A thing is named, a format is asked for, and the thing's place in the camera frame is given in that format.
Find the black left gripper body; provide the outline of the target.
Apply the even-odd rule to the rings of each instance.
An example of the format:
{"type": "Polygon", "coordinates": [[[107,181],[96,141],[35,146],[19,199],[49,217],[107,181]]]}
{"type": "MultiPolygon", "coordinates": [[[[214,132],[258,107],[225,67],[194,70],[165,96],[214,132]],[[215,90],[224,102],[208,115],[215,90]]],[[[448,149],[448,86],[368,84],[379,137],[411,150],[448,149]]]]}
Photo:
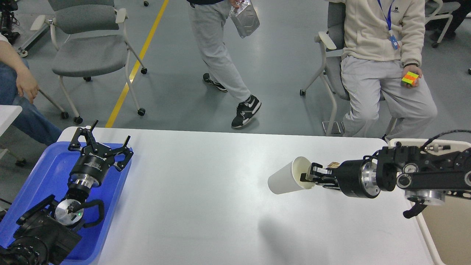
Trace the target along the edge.
{"type": "Polygon", "coordinates": [[[69,151],[79,151],[80,156],[70,172],[69,188],[93,188],[101,186],[111,167],[123,169],[123,147],[113,149],[102,143],[71,143],[69,151]]]}

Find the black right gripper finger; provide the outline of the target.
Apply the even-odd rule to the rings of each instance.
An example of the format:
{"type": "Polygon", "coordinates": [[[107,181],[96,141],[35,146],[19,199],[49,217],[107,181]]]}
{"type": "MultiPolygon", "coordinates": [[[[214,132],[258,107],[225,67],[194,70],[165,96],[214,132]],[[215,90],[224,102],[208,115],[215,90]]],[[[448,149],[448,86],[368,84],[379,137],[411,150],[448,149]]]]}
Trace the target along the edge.
{"type": "Polygon", "coordinates": [[[323,187],[337,187],[337,180],[332,176],[314,176],[307,173],[302,173],[300,176],[301,182],[311,182],[323,187]]]}
{"type": "Polygon", "coordinates": [[[333,168],[323,168],[318,163],[311,163],[311,166],[308,168],[308,174],[312,177],[331,176],[333,174],[332,171],[333,168]]]}

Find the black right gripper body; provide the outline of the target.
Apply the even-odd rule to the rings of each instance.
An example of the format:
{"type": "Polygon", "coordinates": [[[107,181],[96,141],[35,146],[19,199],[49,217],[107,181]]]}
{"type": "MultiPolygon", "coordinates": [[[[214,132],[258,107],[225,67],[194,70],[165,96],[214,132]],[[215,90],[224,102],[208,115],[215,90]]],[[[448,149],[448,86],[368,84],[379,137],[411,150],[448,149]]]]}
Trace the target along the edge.
{"type": "Polygon", "coordinates": [[[376,198],[380,188],[376,180],[376,164],[372,161],[349,160],[332,169],[343,194],[355,198],[376,198]]]}

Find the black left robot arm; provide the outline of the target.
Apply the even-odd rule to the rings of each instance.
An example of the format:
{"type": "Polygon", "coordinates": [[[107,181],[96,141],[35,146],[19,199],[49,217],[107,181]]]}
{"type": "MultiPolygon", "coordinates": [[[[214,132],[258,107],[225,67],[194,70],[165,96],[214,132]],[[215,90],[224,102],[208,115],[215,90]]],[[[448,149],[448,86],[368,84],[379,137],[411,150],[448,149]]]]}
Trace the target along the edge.
{"type": "Polygon", "coordinates": [[[2,265],[86,265],[101,250],[133,150],[78,127],[47,147],[1,222],[2,265]]]}

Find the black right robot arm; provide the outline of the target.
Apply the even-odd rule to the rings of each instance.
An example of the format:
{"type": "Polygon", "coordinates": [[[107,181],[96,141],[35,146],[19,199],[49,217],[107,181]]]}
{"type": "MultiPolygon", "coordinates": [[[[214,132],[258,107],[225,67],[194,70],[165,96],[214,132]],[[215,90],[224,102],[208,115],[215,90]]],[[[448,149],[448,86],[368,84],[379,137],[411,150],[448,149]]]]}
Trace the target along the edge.
{"type": "Polygon", "coordinates": [[[446,196],[470,199],[470,146],[465,142],[399,139],[360,160],[347,160],[337,167],[312,163],[297,177],[348,197],[377,198],[396,187],[414,203],[403,215],[410,219],[426,206],[442,205],[446,196]]]}

